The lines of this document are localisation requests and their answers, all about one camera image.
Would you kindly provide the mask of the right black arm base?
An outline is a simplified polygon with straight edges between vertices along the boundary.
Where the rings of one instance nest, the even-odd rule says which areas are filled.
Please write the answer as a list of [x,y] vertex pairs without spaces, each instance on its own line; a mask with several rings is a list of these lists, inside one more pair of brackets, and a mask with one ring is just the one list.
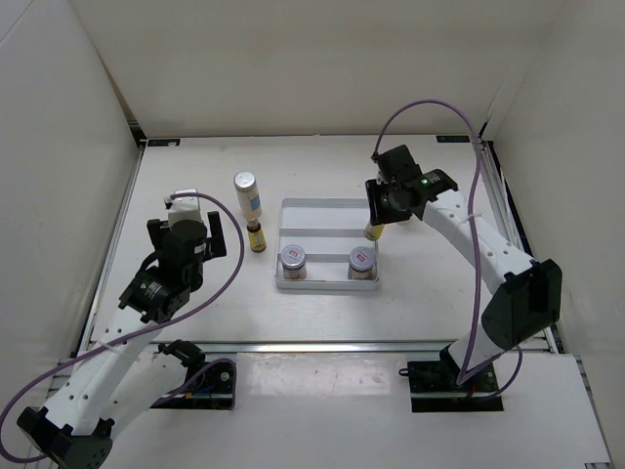
[[494,366],[457,385],[440,361],[408,362],[398,371],[409,385],[413,413],[500,412],[504,410]]

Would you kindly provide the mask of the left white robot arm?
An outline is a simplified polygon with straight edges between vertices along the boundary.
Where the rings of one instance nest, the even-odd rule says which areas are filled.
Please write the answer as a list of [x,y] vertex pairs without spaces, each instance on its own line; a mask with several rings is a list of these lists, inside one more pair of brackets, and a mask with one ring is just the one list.
[[234,386],[232,360],[209,362],[185,340],[160,345],[146,369],[128,374],[202,285],[204,263],[227,254],[216,211],[150,220],[147,229],[154,250],[121,294],[101,345],[70,361],[73,371],[57,393],[18,418],[33,445],[61,468],[101,467],[130,422],[184,393],[212,391],[223,371],[225,388]]

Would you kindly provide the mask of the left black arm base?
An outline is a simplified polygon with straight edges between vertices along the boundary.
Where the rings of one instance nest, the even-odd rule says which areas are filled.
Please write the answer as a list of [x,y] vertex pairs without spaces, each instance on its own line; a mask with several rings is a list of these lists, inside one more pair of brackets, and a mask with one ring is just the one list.
[[220,358],[195,365],[180,389],[154,403],[152,409],[233,410],[237,381],[236,362]]

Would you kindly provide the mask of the small yellow bottle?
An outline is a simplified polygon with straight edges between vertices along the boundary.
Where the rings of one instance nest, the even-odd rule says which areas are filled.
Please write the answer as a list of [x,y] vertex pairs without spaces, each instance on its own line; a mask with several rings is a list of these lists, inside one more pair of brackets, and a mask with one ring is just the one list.
[[267,248],[267,242],[262,229],[262,225],[258,220],[249,221],[246,225],[250,249],[255,253],[261,253]]
[[371,222],[368,222],[364,229],[364,236],[370,241],[378,241],[383,234],[384,228],[384,224],[374,225]]

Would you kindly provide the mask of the short spice jar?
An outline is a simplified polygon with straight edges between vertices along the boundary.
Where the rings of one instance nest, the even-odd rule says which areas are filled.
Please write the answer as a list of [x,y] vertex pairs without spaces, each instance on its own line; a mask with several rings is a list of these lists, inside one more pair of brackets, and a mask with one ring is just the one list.
[[298,244],[286,245],[280,252],[283,276],[289,280],[302,280],[307,276],[307,255]]
[[366,246],[358,246],[351,251],[348,278],[353,280],[375,280],[377,278],[377,259],[374,250]]

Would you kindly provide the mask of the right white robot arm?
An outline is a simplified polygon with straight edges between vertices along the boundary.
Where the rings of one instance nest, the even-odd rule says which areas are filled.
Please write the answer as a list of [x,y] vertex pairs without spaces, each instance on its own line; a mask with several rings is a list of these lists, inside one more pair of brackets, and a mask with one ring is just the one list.
[[459,391],[474,376],[522,342],[558,322],[563,272],[516,248],[472,209],[444,171],[421,170],[401,145],[374,153],[376,178],[366,181],[370,224],[387,226],[416,217],[442,235],[474,268],[470,331],[440,353],[438,378]]

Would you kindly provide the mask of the tall white bottle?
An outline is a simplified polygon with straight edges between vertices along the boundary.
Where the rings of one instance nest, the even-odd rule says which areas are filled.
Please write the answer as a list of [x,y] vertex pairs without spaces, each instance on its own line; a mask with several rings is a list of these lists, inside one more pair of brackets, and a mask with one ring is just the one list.
[[244,218],[253,221],[262,215],[260,193],[255,175],[249,171],[241,171],[233,177],[238,203]]

